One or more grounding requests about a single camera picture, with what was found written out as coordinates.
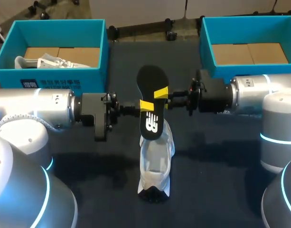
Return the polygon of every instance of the white sneaker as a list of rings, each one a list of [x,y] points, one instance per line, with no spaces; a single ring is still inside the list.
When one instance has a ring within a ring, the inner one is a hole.
[[[39,59],[27,59],[18,56],[14,60],[14,68],[90,68],[90,66],[82,65],[79,63],[72,63],[70,61],[53,57],[45,53]]]
[[[138,194],[149,201],[169,197],[170,162],[175,153],[173,135],[164,120],[163,133],[159,139],[149,141],[140,138],[140,173]]]

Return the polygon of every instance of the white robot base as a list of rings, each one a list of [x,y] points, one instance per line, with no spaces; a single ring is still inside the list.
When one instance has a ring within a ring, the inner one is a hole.
[[[46,127],[30,119],[15,120],[0,127],[0,137],[17,147],[31,160],[52,171],[53,158]]]
[[[0,228],[75,228],[71,190],[0,138]]]

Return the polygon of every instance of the shoelace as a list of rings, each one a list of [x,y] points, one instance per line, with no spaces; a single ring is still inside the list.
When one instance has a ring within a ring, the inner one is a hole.
[[[66,67],[68,68],[73,68],[74,67],[74,64],[70,61],[66,61],[64,59],[61,59],[60,60],[56,60],[56,63],[60,66],[60,67],[64,67],[63,64],[66,64]]]

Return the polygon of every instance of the shoe upper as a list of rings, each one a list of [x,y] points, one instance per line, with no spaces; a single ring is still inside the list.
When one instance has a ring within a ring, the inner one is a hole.
[[[21,56],[18,56],[14,60],[15,69],[24,69],[24,68],[89,68],[89,66],[72,63],[64,59],[50,56],[45,53],[39,59],[26,59]]]
[[[163,190],[170,172],[171,157],[175,152],[173,136],[169,124],[164,120],[163,133],[157,140],[140,138],[141,183],[146,190],[155,186]]]

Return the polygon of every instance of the cardboard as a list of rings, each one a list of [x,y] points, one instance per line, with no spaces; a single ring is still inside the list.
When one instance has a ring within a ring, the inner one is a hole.
[[[218,65],[288,64],[279,43],[212,45]]]
[[[28,47],[24,58],[38,59],[41,58],[45,53],[57,57],[59,53],[58,47]]]
[[[58,57],[90,67],[98,67],[100,49],[96,47],[60,48]]]
[[[279,43],[248,44],[254,64],[288,64]]]
[[[218,65],[254,64],[247,44],[218,44],[212,46]]]

